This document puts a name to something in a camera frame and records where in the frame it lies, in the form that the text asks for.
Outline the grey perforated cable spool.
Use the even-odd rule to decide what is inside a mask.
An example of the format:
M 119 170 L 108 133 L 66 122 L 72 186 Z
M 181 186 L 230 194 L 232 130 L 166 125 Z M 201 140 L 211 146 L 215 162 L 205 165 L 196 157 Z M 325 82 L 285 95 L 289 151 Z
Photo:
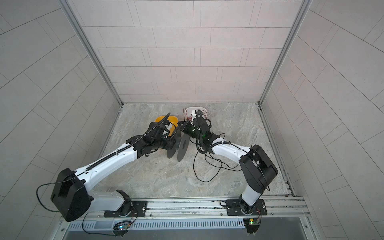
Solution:
M 190 136 L 178 131 L 174 139 L 176 142 L 170 150 L 167 150 L 167 158 L 171 159 L 175 154 L 177 154 L 177 161 L 181 162 L 187 152 Z

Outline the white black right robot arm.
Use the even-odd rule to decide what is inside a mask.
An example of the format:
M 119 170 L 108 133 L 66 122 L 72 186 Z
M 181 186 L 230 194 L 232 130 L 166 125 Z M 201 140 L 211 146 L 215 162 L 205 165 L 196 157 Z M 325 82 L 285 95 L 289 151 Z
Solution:
M 256 211 L 256 202 L 269 189 L 270 183 L 278 175 L 278 170 L 261 146 L 243 147 L 225 140 L 211 132 L 207 120 L 195 117 L 192 121 L 178 122 L 180 130 L 196 139 L 199 153 L 212 153 L 225 157 L 240 165 L 247 186 L 239 198 L 238 209 L 246 215 Z

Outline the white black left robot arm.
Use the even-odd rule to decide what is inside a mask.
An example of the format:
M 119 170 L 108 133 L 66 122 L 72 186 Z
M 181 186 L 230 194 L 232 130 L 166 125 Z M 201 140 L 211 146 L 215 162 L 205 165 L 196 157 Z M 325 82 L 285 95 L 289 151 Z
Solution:
M 57 177 L 51 201 L 67 222 L 88 212 L 110 212 L 126 217 L 132 213 L 132 200 L 122 190 L 111 193 L 95 192 L 93 188 L 119 168 L 159 149 L 171 150 L 179 134 L 177 121 L 169 115 L 152 122 L 143 135 L 126 140 L 107 156 L 76 170 L 66 168 Z

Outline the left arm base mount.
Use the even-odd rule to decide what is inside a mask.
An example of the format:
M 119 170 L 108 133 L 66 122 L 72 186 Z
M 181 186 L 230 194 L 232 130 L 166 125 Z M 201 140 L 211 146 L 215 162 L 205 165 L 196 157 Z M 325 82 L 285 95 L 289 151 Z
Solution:
M 117 211 L 105 211 L 104 218 L 141 218 L 146 214 L 147 201 L 124 203 Z

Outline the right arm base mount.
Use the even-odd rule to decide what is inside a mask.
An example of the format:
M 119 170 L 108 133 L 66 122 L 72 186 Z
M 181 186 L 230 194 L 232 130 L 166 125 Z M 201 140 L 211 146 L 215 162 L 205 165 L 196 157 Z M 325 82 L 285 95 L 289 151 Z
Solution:
M 221 201 L 220 205 L 227 210 L 228 216 L 266 216 L 268 214 L 263 199 L 258 199 L 251 206 L 242 198 Z

